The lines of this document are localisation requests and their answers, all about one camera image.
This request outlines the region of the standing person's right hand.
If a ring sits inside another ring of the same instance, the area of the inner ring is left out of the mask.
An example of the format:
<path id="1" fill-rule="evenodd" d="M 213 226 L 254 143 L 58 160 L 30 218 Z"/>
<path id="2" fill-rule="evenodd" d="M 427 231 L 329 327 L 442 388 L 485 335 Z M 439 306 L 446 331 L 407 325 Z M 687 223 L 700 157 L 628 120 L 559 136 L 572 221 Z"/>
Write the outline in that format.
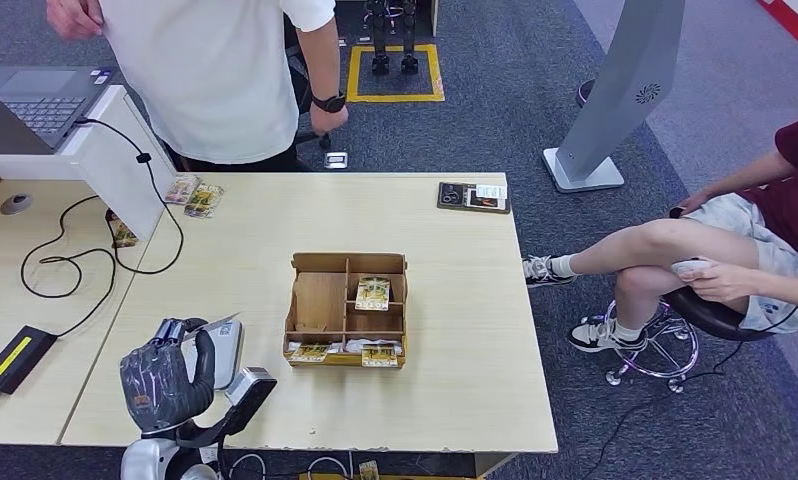
<path id="1" fill-rule="evenodd" d="M 46 19 L 65 40 L 85 40 L 103 34 L 104 18 L 98 0 L 47 0 Z"/>

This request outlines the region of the seated person's left hand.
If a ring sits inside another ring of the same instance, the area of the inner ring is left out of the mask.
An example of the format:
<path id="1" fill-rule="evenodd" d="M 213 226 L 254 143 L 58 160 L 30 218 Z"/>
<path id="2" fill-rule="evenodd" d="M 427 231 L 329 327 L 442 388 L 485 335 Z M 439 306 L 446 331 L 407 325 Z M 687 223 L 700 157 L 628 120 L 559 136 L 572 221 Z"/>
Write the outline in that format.
<path id="1" fill-rule="evenodd" d="M 702 299 L 727 303 L 756 294 L 759 274 L 757 269 L 716 263 L 684 271 L 679 277 Z"/>

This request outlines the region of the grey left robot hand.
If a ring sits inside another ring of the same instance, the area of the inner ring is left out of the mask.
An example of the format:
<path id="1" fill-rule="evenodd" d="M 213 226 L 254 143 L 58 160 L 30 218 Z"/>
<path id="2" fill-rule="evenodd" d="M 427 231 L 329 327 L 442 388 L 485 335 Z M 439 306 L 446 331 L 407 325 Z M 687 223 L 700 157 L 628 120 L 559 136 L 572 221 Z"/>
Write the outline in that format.
<path id="1" fill-rule="evenodd" d="M 126 407 L 143 437 L 175 429 L 211 405 L 215 346 L 206 325 L 199 318 L 164 319 L 150 340 L 120 360 Z M 182 352 L 188 334 L 196 345 L 192 376 Z"/>

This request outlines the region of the standing person's left hand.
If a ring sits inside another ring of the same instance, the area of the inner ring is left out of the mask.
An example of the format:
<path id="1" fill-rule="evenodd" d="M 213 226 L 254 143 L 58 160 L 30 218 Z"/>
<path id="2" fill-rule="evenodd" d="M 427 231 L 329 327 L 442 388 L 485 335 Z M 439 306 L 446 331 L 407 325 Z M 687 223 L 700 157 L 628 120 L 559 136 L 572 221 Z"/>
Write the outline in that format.
<path id="1" fill-rule="evenodd" d="M 348 110 L 343 106 L 337 112 L 327 112 L 316 104 L 311 104 L 310 123 L 312 130 L 318 135 L 325 135 L 342 127 L 348 120 Z"/>

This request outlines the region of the seated person's right hand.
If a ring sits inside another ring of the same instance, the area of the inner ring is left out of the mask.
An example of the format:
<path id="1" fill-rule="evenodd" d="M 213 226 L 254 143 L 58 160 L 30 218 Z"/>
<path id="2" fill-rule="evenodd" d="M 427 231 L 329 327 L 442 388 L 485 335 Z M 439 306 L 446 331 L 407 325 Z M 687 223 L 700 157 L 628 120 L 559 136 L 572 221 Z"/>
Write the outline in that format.
<path id="1" fill-rule="evenodd" d="M 673 212 L 676 214 L 677 218 L 690 214 L 710 198 L 711 196 L 707 192 L 698 192 L 681 201 L 680 204 L 673 209 Z"/>

